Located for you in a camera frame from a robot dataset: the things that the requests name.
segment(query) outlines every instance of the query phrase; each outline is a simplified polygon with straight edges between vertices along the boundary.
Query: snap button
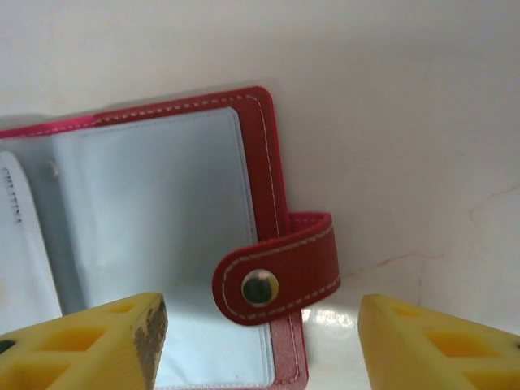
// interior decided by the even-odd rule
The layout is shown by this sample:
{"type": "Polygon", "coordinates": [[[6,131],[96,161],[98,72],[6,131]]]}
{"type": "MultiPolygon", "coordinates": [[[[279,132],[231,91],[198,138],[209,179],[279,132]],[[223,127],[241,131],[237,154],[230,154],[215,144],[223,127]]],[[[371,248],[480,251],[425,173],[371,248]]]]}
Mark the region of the snap button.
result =
{"type": "Polygon", "coordinates": [[[270,305],[278,296],[278,279],[268,270],[251,271],[242,281],[242,296],[252,306],[270,305]]]}

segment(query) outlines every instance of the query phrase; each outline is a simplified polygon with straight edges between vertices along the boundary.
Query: card holder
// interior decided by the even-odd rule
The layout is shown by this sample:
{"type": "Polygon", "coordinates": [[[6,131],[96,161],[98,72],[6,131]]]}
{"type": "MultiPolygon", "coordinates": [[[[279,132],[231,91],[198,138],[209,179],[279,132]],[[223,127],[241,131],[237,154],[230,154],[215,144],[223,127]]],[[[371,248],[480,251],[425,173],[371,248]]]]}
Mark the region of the card holder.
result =
{"type": "Polygon", "coordinates": [[[156,388],[304,388],[300,308],[340,284],[332,218],[289,214],[253,87],[3,133],[63,312],[159,291],[156,388]]]}

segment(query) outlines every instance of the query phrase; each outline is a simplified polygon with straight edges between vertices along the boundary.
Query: red card holder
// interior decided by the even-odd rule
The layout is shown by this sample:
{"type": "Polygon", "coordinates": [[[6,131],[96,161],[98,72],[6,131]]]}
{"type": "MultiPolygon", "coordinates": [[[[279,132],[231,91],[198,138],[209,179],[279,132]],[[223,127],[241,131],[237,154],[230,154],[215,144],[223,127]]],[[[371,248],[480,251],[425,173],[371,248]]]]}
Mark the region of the red card holder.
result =
{"type": "MultiPolygon", "coordinates": [[[[102,132],[104,128],[116,131],[160,119],[212,115],[219,110],[232,111],[240,127],[258,241],[237,247],[227,255],[223,253],[211,270],[210,289],[213,304],[237,329],[267,327],[272,375],[270,378],[264,375],[264,382],[253,381],[254,386],[244,385],[252,383],[248,380],[233,382],[226,378],[214,383],[188,380],[179,385],[175,382],[163,388],[304,388],[308,367],[300,310],[339,288],[336,243],[330,214],[288,212],[275,110],[271,95],[265,89],[251,87],[101,112],[6,130],[2,138],[23,144],[27,137],[45,139],[71,132],[90,134],[102,132]]],[[[167,304],[169,313],[175,310],[172,307],[167,304]]]]}

